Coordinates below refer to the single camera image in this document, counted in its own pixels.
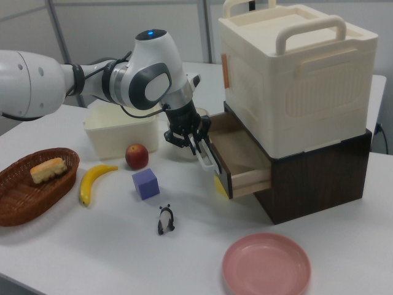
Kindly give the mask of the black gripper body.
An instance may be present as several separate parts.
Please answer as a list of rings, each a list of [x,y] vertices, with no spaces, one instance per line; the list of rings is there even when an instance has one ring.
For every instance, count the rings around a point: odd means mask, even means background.
[[[169,130],[164,133],[165,140],[179,148],[189,147],[194,141],[200,151],[199,142],[208,137],[211,120],[208,115],[200,116],[194,103],[187,103],[178,109],[167,108],[165,114]]]

